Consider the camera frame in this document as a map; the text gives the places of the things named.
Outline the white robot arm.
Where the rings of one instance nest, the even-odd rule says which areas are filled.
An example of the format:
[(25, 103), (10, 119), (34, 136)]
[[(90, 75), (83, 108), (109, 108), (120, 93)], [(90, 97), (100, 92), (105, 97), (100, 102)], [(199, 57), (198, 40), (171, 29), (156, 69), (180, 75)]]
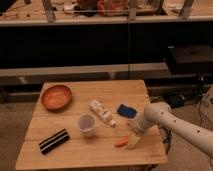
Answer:
[(127, 147), (133, 149), (141, 137), (154, 125), (160, 124), (213, 158), (213, 132), (184, 121), (171, 113), (171, 107), (165, 102), (149, 103), (142, 113), (130, 122), (132, 134)]

